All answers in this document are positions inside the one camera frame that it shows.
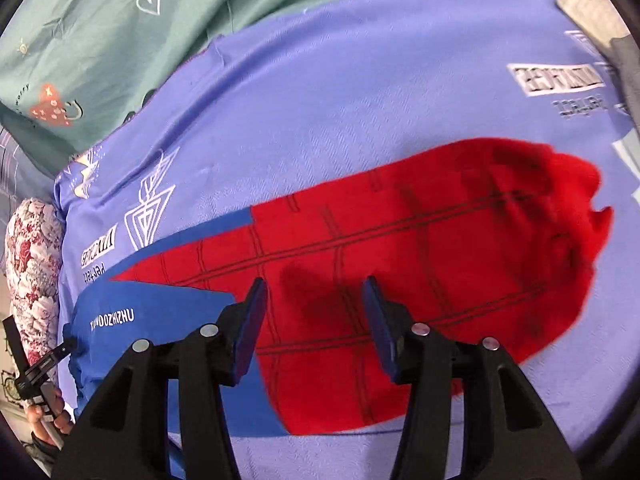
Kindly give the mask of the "person's left hand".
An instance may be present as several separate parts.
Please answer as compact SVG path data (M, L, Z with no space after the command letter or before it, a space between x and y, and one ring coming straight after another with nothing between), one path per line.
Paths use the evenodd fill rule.
M48 393L49 400L27 404L25 415L32 434L38 440L59 448L62 437L73 430L74 421L66 411L61 390L51 386Z

